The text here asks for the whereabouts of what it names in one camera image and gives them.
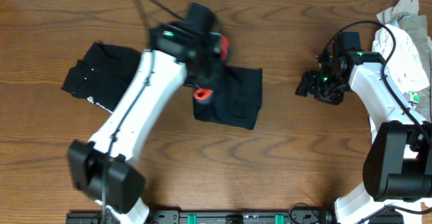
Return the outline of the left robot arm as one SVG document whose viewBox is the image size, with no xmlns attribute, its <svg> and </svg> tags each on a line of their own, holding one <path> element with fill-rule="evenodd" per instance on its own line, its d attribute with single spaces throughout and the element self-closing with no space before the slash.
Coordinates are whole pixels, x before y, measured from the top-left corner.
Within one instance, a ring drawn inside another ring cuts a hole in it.
<svg viewBox="0 0 432 224">
<path fill-rule="evenodd" d="M 150 45 L 108 120 L 87 142 L 75 140 L 67 159 L 75 189 L 101 205 L 91 223 L 144 223 L 144 177 L 135 170 L 144 143 L 181 86 L 217 90 L 230 46 L 214 32 L 217 16 L 192 3 L 185 18 L 150 29 Z"/>
</svg>

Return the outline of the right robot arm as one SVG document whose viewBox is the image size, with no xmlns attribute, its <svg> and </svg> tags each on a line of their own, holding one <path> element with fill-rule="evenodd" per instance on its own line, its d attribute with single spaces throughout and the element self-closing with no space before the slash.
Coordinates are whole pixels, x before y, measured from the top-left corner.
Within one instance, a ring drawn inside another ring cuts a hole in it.
<svg viewBox="0 0 432 224">
<path fill-rule="evenodd" d="M 380 53 L 363 51 L 357 32 L 339 32 L 305 72 L 298 96 L 338 105 L 347 92 L 370 117 L 372 145 L 362 182 L 335 200 L 321 223 L 420 223 L 431 209 L 431 123 L 413 109 L 391 79 Z"/>
</svg>

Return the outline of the black leggings red waistband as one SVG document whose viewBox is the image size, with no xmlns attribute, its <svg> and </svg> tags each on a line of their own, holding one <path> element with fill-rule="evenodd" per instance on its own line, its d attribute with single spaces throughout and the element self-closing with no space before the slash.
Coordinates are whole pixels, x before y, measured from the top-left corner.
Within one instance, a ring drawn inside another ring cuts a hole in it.
<svg viewBox="0 0 432 224">
<path fill-rule="evenodd" d="M 222 79 L 217 89 L 194 91 L 194 118 L 253 130 L 263 103 L 263 70 L 226 65 L 230 43 L 224 35 L 215 36 L 219 48 L 215 58 L 222 62 Z"/>
</svg>

